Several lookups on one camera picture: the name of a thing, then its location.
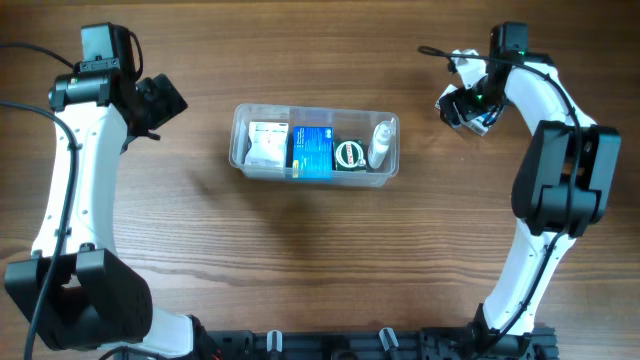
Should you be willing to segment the blue lozenge box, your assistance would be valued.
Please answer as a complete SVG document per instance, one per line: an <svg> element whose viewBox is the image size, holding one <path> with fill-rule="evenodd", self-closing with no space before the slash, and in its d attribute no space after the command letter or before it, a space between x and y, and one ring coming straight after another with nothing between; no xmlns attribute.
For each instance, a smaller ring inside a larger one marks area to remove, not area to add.
<svg viewBox="0 0 640 360"><path fill-rule="evenodd" d="M330 179L333 172L332 127L296 126L293 130L294 179Z"/></svg>

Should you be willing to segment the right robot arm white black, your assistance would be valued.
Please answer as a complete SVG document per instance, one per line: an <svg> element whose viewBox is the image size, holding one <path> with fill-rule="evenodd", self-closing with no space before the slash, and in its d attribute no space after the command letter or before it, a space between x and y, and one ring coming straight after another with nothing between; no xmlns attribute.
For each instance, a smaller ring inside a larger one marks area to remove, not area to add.
<svg viewBox="0 0 640 360"><path fill-rule="evenodd" d="M480 308L481 352L533 330L560 260L605 212L621 147L619 132L579 109L551 57L530 52L528 40L526 24L505 22L492 28L488 55L446 54L463 85L437 102L441 120L452 128L490 128L512 105L532 134L511 190L514 241Z"/></svg>

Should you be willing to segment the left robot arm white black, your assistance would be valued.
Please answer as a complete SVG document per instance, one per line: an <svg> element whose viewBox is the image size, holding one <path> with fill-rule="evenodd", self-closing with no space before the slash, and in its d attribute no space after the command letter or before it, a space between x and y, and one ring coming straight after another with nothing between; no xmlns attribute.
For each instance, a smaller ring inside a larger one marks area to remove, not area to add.
<svg viewBox="0 0 640 360"><path fill-rule="evenodd" d="M30 257L10 263L5 288L36 340L54 351L192 359L202 330L154 306L147 282L117 254L113 209L121 155L187 105L165 75L143 76L136 35L112 23L81 30L83 58L57 77L44 114L56 127L45 217Z"/></svg>

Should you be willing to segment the green balm tin box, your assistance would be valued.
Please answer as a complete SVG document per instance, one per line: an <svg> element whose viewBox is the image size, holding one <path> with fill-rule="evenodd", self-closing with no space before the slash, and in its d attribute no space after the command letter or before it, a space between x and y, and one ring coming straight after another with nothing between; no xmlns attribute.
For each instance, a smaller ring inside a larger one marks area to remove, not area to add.
<svg viewBox="0 0 640 360"><path fill-rule="evenodd" d="M334 163L337 171L365 172L367 159L361 139L340 140L334 144Z"/></svg>

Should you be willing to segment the small clear spray bottle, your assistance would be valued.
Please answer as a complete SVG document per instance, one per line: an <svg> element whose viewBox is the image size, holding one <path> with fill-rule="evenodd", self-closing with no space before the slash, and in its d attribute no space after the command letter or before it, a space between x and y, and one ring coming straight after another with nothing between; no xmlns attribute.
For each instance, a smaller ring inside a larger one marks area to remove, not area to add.
<svg viewBox="0 0 640 360"><path fill-rule="evenodd" d="M385 120L376 126L367 154L369 166L372 169L378 169L382 165L394 136L395 124L393 121Z"/></svg>

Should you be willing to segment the white medicine box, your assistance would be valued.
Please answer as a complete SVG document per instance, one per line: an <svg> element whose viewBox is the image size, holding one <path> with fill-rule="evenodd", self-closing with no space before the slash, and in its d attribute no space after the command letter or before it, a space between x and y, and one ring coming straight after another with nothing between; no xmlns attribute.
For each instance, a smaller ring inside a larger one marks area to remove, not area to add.
<svg viewBox="0 0 640 360"><path fill-rule="evenodd" d="M244 164L283 168L286 161L289 124L253 121L249 124L249 148Z"/></svg>

